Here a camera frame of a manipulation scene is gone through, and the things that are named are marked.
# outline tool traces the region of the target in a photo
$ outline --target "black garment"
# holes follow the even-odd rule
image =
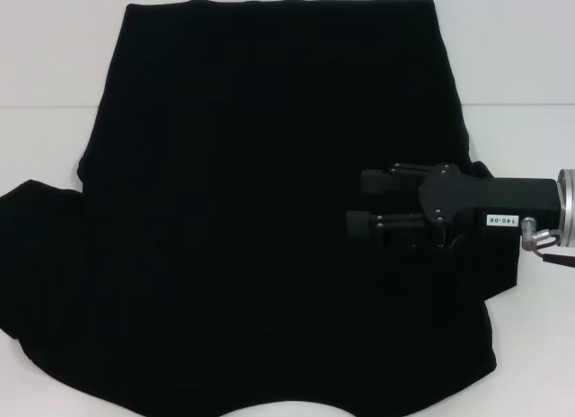
[[[518,242],[349,245],[359,172],[394,162],[488,173],[432,1],[130,5],[84,193],[0,199],[0,327],[146,416],[416,412],[494,370],[483,299],[515,285]]]

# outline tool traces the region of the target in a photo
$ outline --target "white background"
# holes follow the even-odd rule
[[[0,0],[0,194],[30,178],[81,189],[75,168],[126,4],[179,1]],[[472,154],[498,176],[575,168],[574,1],[435,0]],[[497,370],[417,415],[575,415],[575,271],[522,255],[518,287],[488,307]],[[0,331],[0,415],[134,414],[59,384]],[[294,415],[347,414],[297,403],[234,414]]]

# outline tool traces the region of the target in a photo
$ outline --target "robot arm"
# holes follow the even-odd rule
[[[477,178],[455,164],[395,164],[388,173],[363,171],[361,190],[374,200],[412,191],[419,201],[420,212],[411,214],[347,212],[348,237],[377,250],[432,245],[443,251],[470,231],[486,239],[522,235],[524,250],[575,267],[573,257],[540,253],[553,245],[575,247],[575,170],[562,170],[556,182]]]

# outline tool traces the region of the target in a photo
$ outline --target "folded cloth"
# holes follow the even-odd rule
[[[82,241],[82,194],[27,181],[0,198],[0,328],[46,341]]]
[[[349,244],[359,172],[394,162],[489,173],[468,155],[432,1],[130,5],[84,193],[61,201],[76,239],[47,260],[57,287],[25,352],[152,417],[283,400],[391,417],[466,388],[495,369],[483,299],[515,285],[517,240],[497,259],[475,236],[410,256]],[[0,262],[8,281],[44,266]]]

